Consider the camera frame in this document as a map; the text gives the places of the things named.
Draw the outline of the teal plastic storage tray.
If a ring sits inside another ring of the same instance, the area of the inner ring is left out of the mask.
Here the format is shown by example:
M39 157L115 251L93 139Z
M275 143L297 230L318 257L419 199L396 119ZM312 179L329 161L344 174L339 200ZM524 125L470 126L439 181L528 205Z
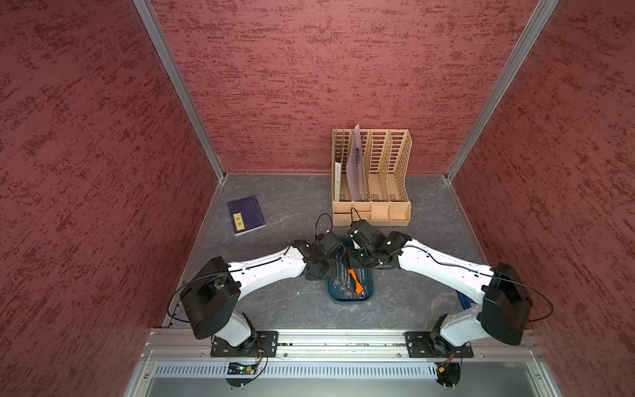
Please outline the teal plastic storage tray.
M353 247L352 239L342 238L341 240L344 243L346 248ZM354 291L352 290L352 286L351 286L350 279L347 272L348 270L354 270L357 273L357 277L359 281L364 286L365 294L361 299L357 295L355 295ZM342 293L342 289L336 289L333 286L333 282L335 279L339 279L339 281L342 282L342 286L348 285L350 287L350 290L354 294L354 297L351 300L345 300ZM337 263L336 276L334 278L327 280L327 292L329 296L331 297L331 299L334 300L335 302L339 302L342 304L357 304L357 303L361 303L370 299L373 296L374 291L375 291L375 288L374 288L374 277L372 274L372 269L370 268L350 269L348 267L348 255L346 250L346 252L342 256L342 259L340 259L339 263Z

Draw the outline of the orange handled adjustable wrench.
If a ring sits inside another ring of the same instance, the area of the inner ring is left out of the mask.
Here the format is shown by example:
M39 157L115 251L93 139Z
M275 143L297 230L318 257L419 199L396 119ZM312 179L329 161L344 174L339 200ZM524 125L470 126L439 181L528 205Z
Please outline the orange handled adjustable wrench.
M364 296L364 294L365 294L364 286L359 281L359 279L357 277L357 273L354 270L348 270L347 272L348 272L348 276L349 276L350 283L351 283L351 286L352 286L352 290L354 291L354 294L357 295L361 299Z

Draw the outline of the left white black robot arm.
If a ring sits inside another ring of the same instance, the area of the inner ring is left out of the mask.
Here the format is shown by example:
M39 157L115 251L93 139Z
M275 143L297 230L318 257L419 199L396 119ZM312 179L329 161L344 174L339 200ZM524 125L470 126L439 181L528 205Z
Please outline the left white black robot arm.
M217 337L239 348L251 344L256 330L246 315L236 312L242 297L300 276L308 281L328 280L346 252L346 245L330 232L313 243L295 240L281 251L250 261L211 259L179 292L194 337Z

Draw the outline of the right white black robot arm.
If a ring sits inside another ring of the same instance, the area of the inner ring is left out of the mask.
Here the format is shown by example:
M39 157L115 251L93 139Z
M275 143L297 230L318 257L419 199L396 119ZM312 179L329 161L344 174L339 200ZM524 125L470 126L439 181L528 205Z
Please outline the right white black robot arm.
M511 346L521 344L533 302L512 266L464 261L397 231L385 236L365 220L352 223L347 234L357 248L357 264L420 274L474 303L458 314L443 314L434 325L429 339L439 356L488 337Z

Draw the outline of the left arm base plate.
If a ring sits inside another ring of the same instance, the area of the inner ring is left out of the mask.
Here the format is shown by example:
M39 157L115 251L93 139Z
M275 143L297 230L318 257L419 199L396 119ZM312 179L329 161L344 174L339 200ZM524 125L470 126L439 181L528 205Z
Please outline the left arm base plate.
M277 331L256 331L236 347L233 347L225 339L214 336L210 357L271 358L276 356L278 342L279 333Z

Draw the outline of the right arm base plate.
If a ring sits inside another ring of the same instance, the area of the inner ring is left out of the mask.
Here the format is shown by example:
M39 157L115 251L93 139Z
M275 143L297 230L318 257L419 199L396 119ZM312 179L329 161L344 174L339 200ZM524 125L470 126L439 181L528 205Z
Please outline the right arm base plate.
M473 358L474 352L467 343L456 347L442 337L433 337L431 332L405 332L405 346L410 358L455 359Z

